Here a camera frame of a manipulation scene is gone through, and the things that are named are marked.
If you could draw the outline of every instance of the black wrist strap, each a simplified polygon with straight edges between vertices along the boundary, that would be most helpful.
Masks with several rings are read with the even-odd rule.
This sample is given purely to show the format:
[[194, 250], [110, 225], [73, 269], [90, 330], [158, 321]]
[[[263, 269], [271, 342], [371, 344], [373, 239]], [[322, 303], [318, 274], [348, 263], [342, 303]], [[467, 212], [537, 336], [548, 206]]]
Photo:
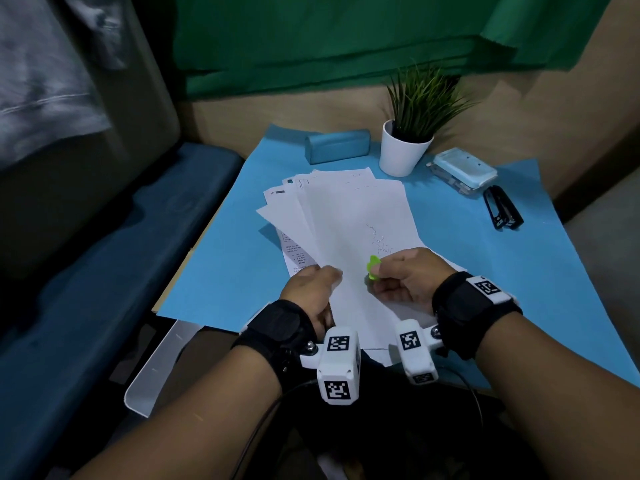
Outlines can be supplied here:
[[259, 352], [276, 373], [283, 392], [310, 379], [315, 371], [300, 364], [300, 354], [309, 342], [315, 343], [316, 331], [307, 313], [295, 303], [279, 299], [267, 305], [236, 339], [238, 345]]
[[484, 334], [495, 322], [511, 312], [522, 313], [513, 299], [494, 305], [467, 281], [471, 277], [463, 271], [451, 275], [431, 302], [444, 345], [464, 360], [476, 356]]

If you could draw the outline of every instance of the black and white square marker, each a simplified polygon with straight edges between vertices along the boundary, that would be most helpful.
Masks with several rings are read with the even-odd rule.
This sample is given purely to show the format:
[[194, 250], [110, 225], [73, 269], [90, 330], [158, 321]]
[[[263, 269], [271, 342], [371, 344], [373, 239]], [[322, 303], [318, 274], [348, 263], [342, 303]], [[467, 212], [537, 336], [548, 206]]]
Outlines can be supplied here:
[[329, 399], [351, 399], [346, 381], [324, 381], [324, 388]]
[[427, 372], [426, 374], [420, 374], [419, 376], [413, 376], [413, 380], [416, 384], [424, 384], [425, 382], [431, 382], [433, 380], [433, 374]]
[[402, 342], [402, 348], [404, 350], [410, 350], [416, 347], [420, 347], [420, 339], [418, 338], [418, 332], [416, 331], [401, 333], [400, 342]]
[[349, 336], [329, 337], [329, 345], [327, 345], [326, 349], [329, 352], [349, 350]]
[[478, 283], [474, 283], [474, 286], [478, 288], [478, 290], [482, 291], [485, 295], [490, 295], [494, 293], [500, 293], [500, 288], [494, 285], [491, 281], [481, 281]]

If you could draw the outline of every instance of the potted plant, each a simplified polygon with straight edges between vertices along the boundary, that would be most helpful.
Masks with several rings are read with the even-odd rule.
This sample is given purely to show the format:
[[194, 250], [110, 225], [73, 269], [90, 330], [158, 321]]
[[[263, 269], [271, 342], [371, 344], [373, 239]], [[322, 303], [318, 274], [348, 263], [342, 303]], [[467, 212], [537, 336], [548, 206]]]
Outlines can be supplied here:
[[387, 86], [392, 120], [382, 126], [380, 168], [392, 177], [406, 177], [427, 151], [435, 133], [473, 106], [457, 87], [459, 77], [436, 67], [399, 70]]

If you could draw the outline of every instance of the wooden wall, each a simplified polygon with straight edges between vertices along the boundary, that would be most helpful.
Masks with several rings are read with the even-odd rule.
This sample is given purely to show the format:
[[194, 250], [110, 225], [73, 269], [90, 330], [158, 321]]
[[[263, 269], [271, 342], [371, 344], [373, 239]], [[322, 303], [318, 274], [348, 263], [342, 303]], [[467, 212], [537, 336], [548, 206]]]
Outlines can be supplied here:
[[[640, 125], [640, 0], [612, 0], [570, 72], [499, 73], [463, 79], [480, 104], [436, 137], [491, 164], [540, 161], [558, 195]], [[321, 132], [369, 128], [387, 119], [382, 86], [260, 95], [179, 104], [188, 139], [251, 153], [270, 123]]]

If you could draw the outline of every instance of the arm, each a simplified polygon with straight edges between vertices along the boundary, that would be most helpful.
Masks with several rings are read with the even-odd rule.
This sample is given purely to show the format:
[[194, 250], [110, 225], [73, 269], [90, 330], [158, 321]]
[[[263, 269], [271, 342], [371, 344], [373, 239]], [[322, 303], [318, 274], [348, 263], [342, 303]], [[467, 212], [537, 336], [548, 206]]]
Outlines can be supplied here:
[[[455, 271], [429, 250], [413, 249], [382, 259], [371, 272], [383, 278], [373, 284], [380, 299], [415, 301], [430, 309], [433, 293]], [[518, 313], [486, 331], [476, 362], [551, 475], [638, 476], [640, 389]]]
[[[328, 307], [341, 272], [307, 267], [280, 298], [302, 308], [324, 338]], [[74, 476], [74, 480], [229, 478], [244, 446], [270, 405], [282, 394], [267, 360], [237, 346], [183, 396], [124, 437]]]

